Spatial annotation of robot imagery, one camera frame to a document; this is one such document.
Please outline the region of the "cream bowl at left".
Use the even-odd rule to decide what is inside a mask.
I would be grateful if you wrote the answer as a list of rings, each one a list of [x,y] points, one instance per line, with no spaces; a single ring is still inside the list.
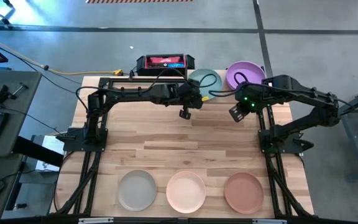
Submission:
[[[118,186],[119,203],[129,211],[138,212],[148,208],[157,195],[157,184],[151,174],[144,170],[128,172]]]

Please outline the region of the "white bracket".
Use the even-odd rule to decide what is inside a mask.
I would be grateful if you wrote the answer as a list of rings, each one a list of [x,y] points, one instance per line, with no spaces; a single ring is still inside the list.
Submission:
[[[80,218],[78,224],[114,224],[113,217]]]
[[[279,219],[253,219],[252,224],[288,224],[286,220]]]

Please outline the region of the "purple round plate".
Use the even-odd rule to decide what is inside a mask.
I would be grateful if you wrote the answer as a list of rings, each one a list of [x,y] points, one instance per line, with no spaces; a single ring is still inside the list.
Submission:
[[[226,70],[226,84],[232,90],[244,81],[261,84],[264,78],[265,72],[262,68],[249,61],[235,62]]]

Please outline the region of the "black desk clamp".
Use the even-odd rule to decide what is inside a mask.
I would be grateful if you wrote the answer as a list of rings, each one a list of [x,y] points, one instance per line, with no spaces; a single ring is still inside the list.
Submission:
[[[24,83],[20,83],[20,87],[13,93],[9,92],[9,88],[6,85],[3,85],[0,89],[0,107],[4,107],[3,103],[10,99],[15,100],[18,97],[19,92],[22,90],[27,90],[29,87]]]

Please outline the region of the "pale peach round plate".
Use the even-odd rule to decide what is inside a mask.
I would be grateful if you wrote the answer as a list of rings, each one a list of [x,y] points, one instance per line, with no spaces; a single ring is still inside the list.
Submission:
[[[206,187],[200,176],[190,171],[176,173],[168,181],[167,201],[180,213],[193,213],[204,204]]]

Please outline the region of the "black red power station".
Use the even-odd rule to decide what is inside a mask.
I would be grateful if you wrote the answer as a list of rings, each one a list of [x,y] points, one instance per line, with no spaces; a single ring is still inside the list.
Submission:
[[[143,55],[136,61],[135,72],[138,76],[156,77],[167,68],[175,68],[187,75],[188,70],[195,69],[195,59],[185,54]]]

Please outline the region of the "terracotta round plate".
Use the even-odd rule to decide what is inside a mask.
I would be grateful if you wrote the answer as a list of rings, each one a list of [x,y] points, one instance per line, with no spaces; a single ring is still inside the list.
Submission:
[[[264,190],[256,177],[246,172],[238,172],[227,179],[224,197],[234,211],[252,214],[262,208]]]

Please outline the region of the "black flat bar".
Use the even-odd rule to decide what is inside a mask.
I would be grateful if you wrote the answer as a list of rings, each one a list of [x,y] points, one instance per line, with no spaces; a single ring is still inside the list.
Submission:
[[[50,165],[61,167],[63,164],[63,155],[55,151],[51,151],[46,147],[40,146],[33,141],[18,137],[12,148],[13,154],[22,154]]]

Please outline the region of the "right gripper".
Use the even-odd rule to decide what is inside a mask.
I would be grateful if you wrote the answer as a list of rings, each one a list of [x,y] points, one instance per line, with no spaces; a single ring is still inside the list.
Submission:
[[[272,88],[268,85],[242,82],[235,89],[236,105],[229,109],[232,119],[239,123],[244,119],[242,111],[260,111],[272,105]]]

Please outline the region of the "pale teal round plate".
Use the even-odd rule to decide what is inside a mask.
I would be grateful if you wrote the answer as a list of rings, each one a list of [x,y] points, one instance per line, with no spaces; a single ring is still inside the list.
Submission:
[[[214,84],[217,83],[218,78],[220,78],[220,76],[216,74],[214,70],[200,68],[190,73],[188,78],[199,81],[200,89],[207,88],[205,93],[209,93],[210,90],[221,91],[221,87],[214,87]]]

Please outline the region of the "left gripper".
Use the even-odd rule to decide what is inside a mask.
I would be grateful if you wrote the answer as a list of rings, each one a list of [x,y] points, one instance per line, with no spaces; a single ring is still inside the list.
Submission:
[[[184,106],[179,112],[179,117],[189,120],[191,113],[188,109],[201,109],[203,105],[200,83],[197,80],[189,79],[178,87],[177,92],[179,96],[178,104]]]

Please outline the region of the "white paper sheet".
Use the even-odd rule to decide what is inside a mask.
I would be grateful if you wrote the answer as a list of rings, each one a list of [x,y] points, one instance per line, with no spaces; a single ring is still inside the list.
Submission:
[[[42,140],[43,147],[47,148],[50,151],[57,152],[62,156],[64,155],[64,151],[63,151],[64,143],[58,140],[55,136],[41,136],[40,138]],[[37,161],[35,168],[43,172],[58,172],[60,169],[57,166],[48,164],[40,160]]]

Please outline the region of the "grey desk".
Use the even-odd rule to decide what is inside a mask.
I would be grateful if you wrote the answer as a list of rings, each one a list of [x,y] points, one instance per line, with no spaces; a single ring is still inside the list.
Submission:
[[[4,188],[0,191],[0,218],[15,184],[15,174],[23,160],[23,155],[13,154],[12,150],[41,78],[39,72],[0,70],[0,88],[6,85],[12,93],[20,88],[22,83],[28,86],[17,94],[15,100],[8,99],[3,103],[6,108],[4,112],[8,113],[9,117],[0,135],[0,179],[4,180]]]

